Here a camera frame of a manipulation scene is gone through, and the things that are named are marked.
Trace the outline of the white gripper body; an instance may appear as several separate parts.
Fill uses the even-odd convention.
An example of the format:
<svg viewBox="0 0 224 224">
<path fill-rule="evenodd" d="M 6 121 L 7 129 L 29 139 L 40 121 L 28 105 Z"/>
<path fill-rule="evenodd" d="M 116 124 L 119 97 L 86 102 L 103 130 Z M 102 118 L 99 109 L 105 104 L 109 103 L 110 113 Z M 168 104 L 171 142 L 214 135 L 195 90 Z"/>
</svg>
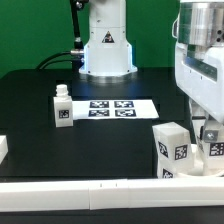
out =
<svg viewBox="0 0 224 224">
<path fill-rule="evenodd" d="M 188 53 L 188 45 L 175 45 L 177 86 L 219 123 L 224 123 L 224 47 Z"/>
</svg>

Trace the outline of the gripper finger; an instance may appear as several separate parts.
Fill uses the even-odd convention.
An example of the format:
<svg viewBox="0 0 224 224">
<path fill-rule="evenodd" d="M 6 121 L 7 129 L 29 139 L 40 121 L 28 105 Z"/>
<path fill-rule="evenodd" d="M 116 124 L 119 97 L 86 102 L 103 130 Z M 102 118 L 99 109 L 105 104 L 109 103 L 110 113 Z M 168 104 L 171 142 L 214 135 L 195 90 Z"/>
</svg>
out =
<svg viewBox="0 0 224 224">
<path fill-rule="evenodd" d="M 193 99 L 189 99 L 189 110 L 193 120 L 206 119 L 208 116 L 207 112 Z"/>
<path fill-rule="evenodd" d="M 206 143 L 214 143 L 218 140 L 218 134 L 222 124 L 212 116 L 208 116 L 203 126 L 203 140 Z"/>
</svg>

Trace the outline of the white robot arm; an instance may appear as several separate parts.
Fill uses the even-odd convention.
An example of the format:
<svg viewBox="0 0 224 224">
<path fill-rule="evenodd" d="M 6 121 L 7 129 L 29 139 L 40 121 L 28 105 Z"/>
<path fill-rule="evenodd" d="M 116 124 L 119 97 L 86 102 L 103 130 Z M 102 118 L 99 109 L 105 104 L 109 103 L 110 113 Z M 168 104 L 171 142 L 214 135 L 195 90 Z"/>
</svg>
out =
<svg viewBox="0 0 224 224">
<path fill-rule="evenodd" d="M 80 73 L 97 81 L 133 73 L 126 39 L 126 1 L 89 0 L 90 38 Z M 224 127 L 224 0 L 180 0 L 172 26 L 177 86 L 205 111 L 202 139 L 215 143 Z"/>
</svg>

